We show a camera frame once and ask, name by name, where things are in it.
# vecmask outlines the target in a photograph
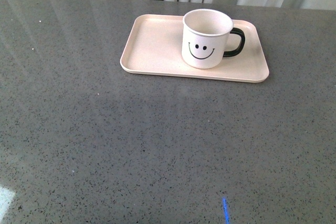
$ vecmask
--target blue mark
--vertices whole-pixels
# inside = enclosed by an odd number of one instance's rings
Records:
[[[229,213],[227,212],[227,205],[226,205],[225,198],[223,198],[223,210],[224,210],[225,223],[230,224],[230,218],[229,218]]]

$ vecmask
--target tray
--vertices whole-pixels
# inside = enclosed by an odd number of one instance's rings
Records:
[[[153,74],[239,82],[262,82],[269,70],[256,27],[244,20],[234,25],[244,31],[246,41],[242,52],[223,58],[210,69],[197,69],[184,62],[182,50],[183,16],[142,15],[130,32],[120,59],[122,68],[130,73]],[[227,50],[235,49],[240,37],[230,35]]]

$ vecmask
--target white mug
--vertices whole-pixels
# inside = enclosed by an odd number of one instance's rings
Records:
[[[241,37],[240,45],[233,51],[225,51],[229,34]],[[232,19],[224,13],[196,9],[183,17],[182,58],[194,68],[213,68],[223,57],[238,55],[244,44],[244,32],[233,27]]]

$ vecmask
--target gray speckled countertop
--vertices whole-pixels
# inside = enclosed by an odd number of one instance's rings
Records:
[[[135,18],[214,8],[270,76],[125,72]],[[0,0],[0,209],[9,223],[336,223],[336,12]]]

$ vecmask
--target black mug handle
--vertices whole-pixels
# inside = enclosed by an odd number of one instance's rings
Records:
[[[235,50],[224,52],[223,57],[232,57],[240,54],[245,44],[245,34],[241,29],[234,27],[232,28],[230,34],[239,35],[241,37],[241,41],[239,46]]]

